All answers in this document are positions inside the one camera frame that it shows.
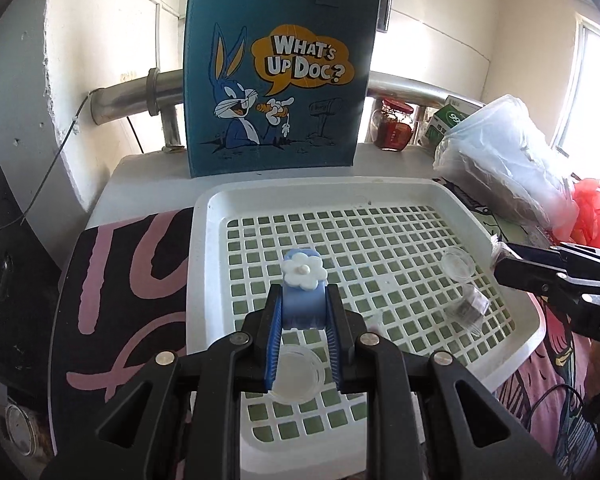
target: metal railing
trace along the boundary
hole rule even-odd
[[[422,107],[440,108],[449,95],[482,104],[439,86],[380,72],[370,72],[366,94],[377,99],[394,97]],[[182,142],[175,105],[183,101],[182,70],[161,73],[152,68],[146,77],[96,90],[91,97],[91,117],[96,124],[104,124],[147,111],[152,116],[160,114],[164,150],[179,150]]]

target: rabbit ear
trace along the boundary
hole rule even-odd
[[[218,81],[224,70],[224,39],[220,27],[216,23],[214,27],[214,39],[211,44],[211,61],[209,62],[209,79]]]
[[[240,36],[238,36],[238,41],[235,42],[234,49],[229,53],[227,58],[227,63],[229,64],[226,69],[226,74],[230,76],[234,73],[238,67],[240,66],[240,62],[242,61],[242,56],[244,55],[244,42],[247,39],[247,28],[243,27],[240,32]]]

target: red jar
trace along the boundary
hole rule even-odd
[[[395,99],[382,99],[382,108],[371,117],[374,144],[382,150],[400,152],[413,135],[413,107]]]

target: cartoon rabbit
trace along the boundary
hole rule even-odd
[[[225,148],[239,148],[241,146],[254,146],[260,144],[274,144],[276,140],[276,126],[281,122],[283,104],[271,99],[266,118],[269,123],[265,135],[260,138],[256,128],[247,120],[249,110],[256,102],[258,94],[255,90],[244,88],[231,75],[238,69],[244,56],[247,28],[243,27],[240,36],[232,50],[227,53],[224,37],[216,23],[212,43],[211,60],[209,62],[209,81],[214,89],[216,108],[214,115],[221,119],[229,119],[224,138]],[[291,104],[293,98],[284,102]],[[283,125],[283,135],[289,131],[288,117]]]

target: orange speech bubble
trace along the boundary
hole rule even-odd
[[[355,70],[349,62],[349,49],[341,41],[316,36],[299,25],[280,25],[251,45],[256,72],[272,83],[267,96],[287,86],[317,88],[346,85]]]

